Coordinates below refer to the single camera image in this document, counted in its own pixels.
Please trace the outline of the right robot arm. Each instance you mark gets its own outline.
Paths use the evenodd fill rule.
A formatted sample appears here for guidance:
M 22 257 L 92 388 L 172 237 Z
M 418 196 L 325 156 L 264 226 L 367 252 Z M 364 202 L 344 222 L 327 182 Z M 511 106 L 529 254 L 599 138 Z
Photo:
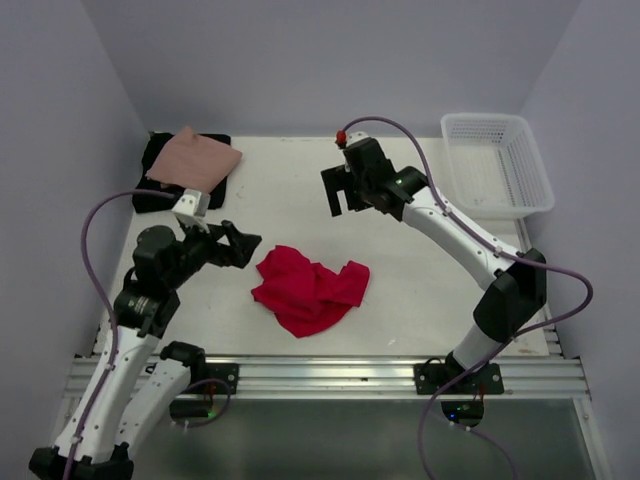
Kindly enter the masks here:
M 396 170 L 379 142 L 366 134 L 340 131 L 336 144 L 343 165 L 321 173 L 330 211 L 341 215 L 338 195 L 351 211 L 373 208 L 419 231 L 458 262 L 483 292 L 463 340 L 428 374 L 468 392 L 481 380 L 487 357 L 506 344 L 546 304 L 545 257 L 536 249 L 521 252 L 470 220 L 414 167 Z

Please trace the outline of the red t shirt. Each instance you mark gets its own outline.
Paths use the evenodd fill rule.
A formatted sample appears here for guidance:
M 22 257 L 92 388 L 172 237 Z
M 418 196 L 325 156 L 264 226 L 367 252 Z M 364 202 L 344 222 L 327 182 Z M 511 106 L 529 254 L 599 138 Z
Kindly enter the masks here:
M 330 329 L 360 307 L 371 277 L 360 263 L 349 261 L 335 273 L 283 245 L 269 251 L 256 269 L 262 283 L 251 290 L 254 301 L 298 339 Z

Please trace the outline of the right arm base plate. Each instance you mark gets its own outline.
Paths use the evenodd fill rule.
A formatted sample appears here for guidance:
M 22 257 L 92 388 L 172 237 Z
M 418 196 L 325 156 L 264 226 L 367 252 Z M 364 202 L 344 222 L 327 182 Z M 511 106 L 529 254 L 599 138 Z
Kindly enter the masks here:
M 418 395 L 432 395 L 456 376 L 456 372 L 441 362 L 418 363 L 413 366 L 414 384 Z M 450 386 L 444 395 L 501 395 L 505 393 L 501 370 L 495 363 L 470 373 Z

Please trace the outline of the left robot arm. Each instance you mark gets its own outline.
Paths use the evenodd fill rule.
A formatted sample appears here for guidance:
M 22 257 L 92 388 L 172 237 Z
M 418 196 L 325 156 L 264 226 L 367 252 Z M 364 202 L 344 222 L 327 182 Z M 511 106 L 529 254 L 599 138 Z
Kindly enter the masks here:
M 138 235 L 114 302 L 112 337 L 61 434 L 32 454 L 29 468 L 38 478 L 129 479 L 137 450 L 178 395 L 211 383 L 232 393 L 208 376 L 202 348 L 177 341 L 162 348 L 151 377 L 136 385 L 180 305 L 179 288 L 207 264 L 246 267 L 262 241 L 230 221 L 182 230 L 183 239 L 164 225 Z

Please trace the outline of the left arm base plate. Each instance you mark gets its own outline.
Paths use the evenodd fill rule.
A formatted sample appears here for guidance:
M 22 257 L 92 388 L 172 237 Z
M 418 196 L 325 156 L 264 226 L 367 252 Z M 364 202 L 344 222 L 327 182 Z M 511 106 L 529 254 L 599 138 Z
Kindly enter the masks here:
M 234 363 L 207 363 L 189 367 L 175 360 L 161 360 L 140 393 L 153 398 L 161 395 L 174 398 L 181 394 L 234 395 L 239 378 L 239 366 Z

